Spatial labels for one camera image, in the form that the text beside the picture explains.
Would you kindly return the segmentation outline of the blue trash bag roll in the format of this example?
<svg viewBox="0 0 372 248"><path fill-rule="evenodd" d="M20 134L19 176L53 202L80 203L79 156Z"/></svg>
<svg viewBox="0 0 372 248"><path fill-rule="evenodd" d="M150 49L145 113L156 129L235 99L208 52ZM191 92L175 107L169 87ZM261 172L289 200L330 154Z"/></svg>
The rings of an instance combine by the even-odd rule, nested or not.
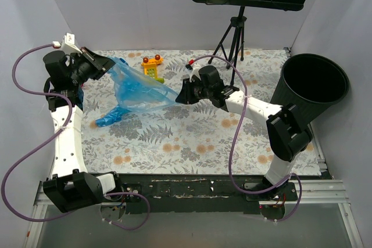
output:
<svg viewBox="0 0 372 248"><path fill-rule="evenodd" d="M115 65L108 71L120 108L147 113L176 105L178 93L133 67L123 59L111 57Z"/></svg>

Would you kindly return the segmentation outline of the small blue trash bag piece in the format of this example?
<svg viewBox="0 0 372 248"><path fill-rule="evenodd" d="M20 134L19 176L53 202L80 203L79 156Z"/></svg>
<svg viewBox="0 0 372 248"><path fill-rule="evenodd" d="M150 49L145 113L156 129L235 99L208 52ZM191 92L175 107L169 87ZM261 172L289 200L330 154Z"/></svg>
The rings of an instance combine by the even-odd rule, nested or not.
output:
<svg viewBox="0 0 372 248"><path fill-rule="evenodd" d="M116 106L103 117L96 119L95 124L97 127L110 126L114 123L121 121L122 117L129 112L130 110L124 109L120 106Z"/></svg>

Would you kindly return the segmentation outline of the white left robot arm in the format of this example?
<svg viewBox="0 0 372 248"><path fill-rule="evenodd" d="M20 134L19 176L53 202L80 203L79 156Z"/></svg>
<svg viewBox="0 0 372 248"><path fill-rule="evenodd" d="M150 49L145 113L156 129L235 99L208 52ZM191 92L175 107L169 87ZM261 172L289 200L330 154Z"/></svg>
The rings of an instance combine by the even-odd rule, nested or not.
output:
<svg viewBox="0 0 372 248"><path fill-rule="evenodd" d="M113 202L120 200L124 188L118 175L90 174L81 140L82 86L89 79L100 79L114 61L68 43L47 53L43 61L49 74L44 92L57 133L51 178L42 184L44 193L62 213L100 204L105 196Z"/></svg>

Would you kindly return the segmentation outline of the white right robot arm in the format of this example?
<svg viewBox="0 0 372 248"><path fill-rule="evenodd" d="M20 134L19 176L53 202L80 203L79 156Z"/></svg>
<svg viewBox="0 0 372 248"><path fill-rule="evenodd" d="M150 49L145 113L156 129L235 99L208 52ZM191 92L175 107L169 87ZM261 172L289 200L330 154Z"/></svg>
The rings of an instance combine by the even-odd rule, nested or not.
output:
<svg viewBox="0 0 372 248"><path fill-rule="evenodd" d="M283 184L292 176L297 154L304 151L313 136L295 105L280 106L250 97L248 91L224 84L218 70L212 66L195 67L189 78L183 79L176 102L193 105L208 99L216 108L239 114L267 129L273 161L261 184L246 194L264 194L270 200L284 193Z"/></svg>

